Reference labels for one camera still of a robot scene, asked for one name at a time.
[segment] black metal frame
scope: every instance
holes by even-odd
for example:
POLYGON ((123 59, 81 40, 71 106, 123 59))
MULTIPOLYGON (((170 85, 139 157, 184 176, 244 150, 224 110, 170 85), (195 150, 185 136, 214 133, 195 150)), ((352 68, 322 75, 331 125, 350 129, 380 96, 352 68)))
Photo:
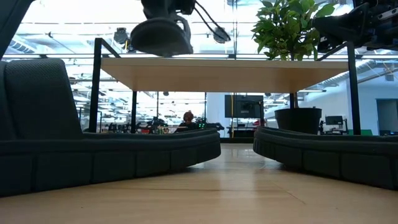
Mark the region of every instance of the black metal frame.
POLYGON ((136 132, 136 118, 137 118, 137 91, 132 92, 132 105, 131 105, 131 129, 130 133, 136 132))
POLYGON ((91 86, 91 101, 90 101, 90 120, 89 120, 89 126, 88 126, 89 132, 91 132, 91 133, 96 133, 96 130, 97 130, 98 95, 100 93, 102 46, 104 46, 106 48, 106 50, 111 52, 111 54, 113 54, 116 58, 120 58, 120 55, 104 39, 102 39, 102 38, 95 39, 95 41, 94 41, 93 82, 92 82, 92 86, 91 86))
POLYGON ((352 42, 345 42, 335 49, 329 51, 322 57, 318 58, 317 61, 322 61, 337 51, 347 47, 348 56, 348 72, 349 72, 349 97, 351 98, 351 116, 353 120, 353 132, 354 135, 361 135, 361 117, 359 114, 359 94, 358 94, 358 78, 356 76, 355 66, 355 46, 352 42))

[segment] monitor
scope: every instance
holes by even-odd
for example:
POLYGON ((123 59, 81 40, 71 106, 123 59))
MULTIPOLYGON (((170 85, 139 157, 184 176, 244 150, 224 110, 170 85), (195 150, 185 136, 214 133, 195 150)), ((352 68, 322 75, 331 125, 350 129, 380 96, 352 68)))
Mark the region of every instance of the monitor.
POLYGON ((225 95, 225 117, 261 118, 264 116, 263 101, 264 97, 262 95, 225 95))
POLYGON ((326 125, 343 125, 343 116, 326 116, 326 125))

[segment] white pillar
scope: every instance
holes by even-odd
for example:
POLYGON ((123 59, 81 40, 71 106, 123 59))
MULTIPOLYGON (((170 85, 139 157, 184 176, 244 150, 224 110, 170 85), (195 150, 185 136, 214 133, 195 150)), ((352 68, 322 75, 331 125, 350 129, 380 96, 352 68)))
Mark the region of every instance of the white pillar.
POLYGON ((221 138, 228 138, 227 127, 231 126, 230 119, 225 118, 225 95, 230 93, 207 93, 206 117, 207 122, 219 122, 224 128, 224 131, 218 131, 221 138))

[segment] red object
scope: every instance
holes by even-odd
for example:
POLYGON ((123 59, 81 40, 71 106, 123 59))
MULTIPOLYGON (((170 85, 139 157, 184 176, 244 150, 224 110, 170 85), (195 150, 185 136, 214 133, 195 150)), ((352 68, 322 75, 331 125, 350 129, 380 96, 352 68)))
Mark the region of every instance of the red object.
POLYGON ((254 126, 260 126, 260 119, 258 119, 257 121, 253 122, 254 126))
POLYGON ((141 133, 142 133, 142 134, 149 134, 149 129, 142 129, 142 130, 141 130, 141 133))

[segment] white wall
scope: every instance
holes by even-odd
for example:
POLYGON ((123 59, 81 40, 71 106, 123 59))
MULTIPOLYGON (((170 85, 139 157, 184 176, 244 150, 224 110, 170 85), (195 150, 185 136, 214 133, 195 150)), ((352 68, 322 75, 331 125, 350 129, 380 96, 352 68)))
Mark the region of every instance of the white wall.
POLYGON ((363 86, 359 84, 359 113, 361 129, 372 130, 373 135, 379 134, 377 125, 377 99, 397 99, 398 87, 394 86, 363 86))
POLYGON ((225 95, 230 93, 207 93, 206 118, 209 123, 220 122, 225 128, 224 131, 218 131, 222 138, 228 138, 228 129, 230 126, 229 118, 225 118, 225 95))
MULTIPOLYGON (((325 116, 343 116, 348 118, 349 107, 348 98, 346 91, 346 81, 339 83, 336 87, 326 88, 324 93, 309 93, 305 96, 304 101, 298 102, 301 108, 320 108, 322 109, 322 118, 325 120, 325 116)), ((267 119, 275 117, 275 110, 289 108, 289 105, 276 106, 267 110, 265 116, 267 119)), ((276 128, 276 122, 271 121, 268 124, 272 128, 276 128)))

